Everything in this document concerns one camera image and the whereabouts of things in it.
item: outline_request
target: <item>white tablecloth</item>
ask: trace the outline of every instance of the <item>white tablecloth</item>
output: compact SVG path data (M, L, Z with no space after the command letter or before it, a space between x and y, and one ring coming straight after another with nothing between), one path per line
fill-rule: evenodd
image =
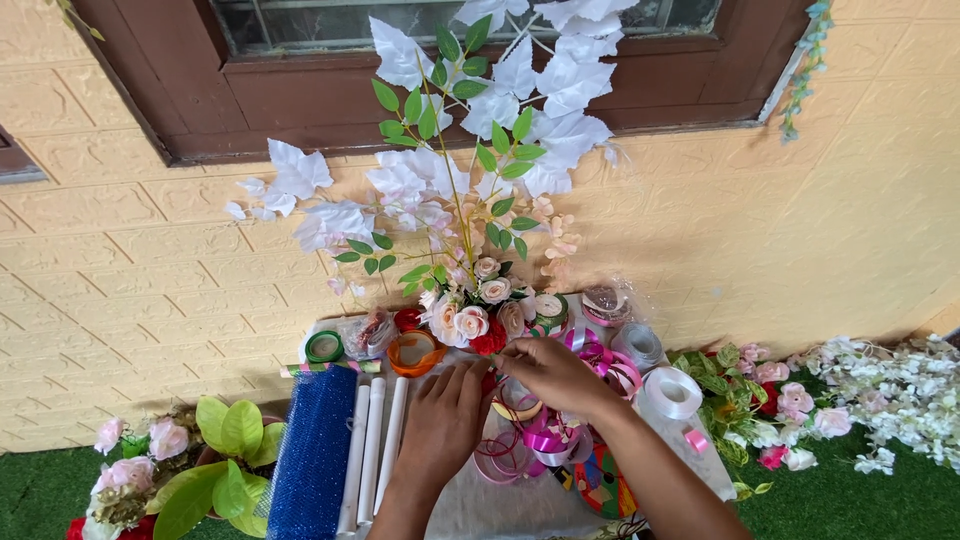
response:
M580 295L566 295L569 309L578 315L579 324L587 320L581 313ZM312 331L332 329L336 321L321 321ZM588 328L609 344L614 330L588 323ZM442 371L447 365L472 355L450 349L444 361L431 373ZM397 375L383 362L387 378L387 397L384 415L389 416ZM369 381L363 374L361 380ZM409 400L420 387L424 378L411 380L407 393ZM722 500L736 497L733 484L720 461L720 456L710 445L702 454L697 454L684 439L684 431L693 427L706 433L700 418L694 415L688 420L673 420L656 412L646 401L641 389L634 400L634 409L653 428L677 455L692 469ZM388 418L384 418L381 445L386 441ZM494 437L509 426L496 412L490 412L484 426L484 436ZM618 460L634 456L619 455ZM426 540L496 540L519 538L548 538L550 536L584 536L596 531L609 520L594 514L575 489L565 491L549 473L535 479L518 479L510 485L497 485L483 479L469 460L467 465L446 486L430 516ZM361 528L357 540L366 536L368 528Z

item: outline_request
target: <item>yellow textured wall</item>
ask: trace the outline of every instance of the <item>yellow textured wall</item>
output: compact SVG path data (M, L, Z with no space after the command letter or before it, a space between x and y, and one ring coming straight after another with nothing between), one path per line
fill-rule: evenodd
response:
M555 199L585 239L573 288L620 270L668 347L780 353L905 335L960 299L960 3L837 0L835 18L799 142L639 136L617 140L632 165L581 160ZM111 415L201 394L288 396L276 368L310 321L357 307L289 239L298 219L221 212L269 163L165 168L39 0L0 3L0 37L0 124L51 179L0 185L0 452L90 444ZM340 192L371 163L331 160ZM395 307L393 281L365 283Z

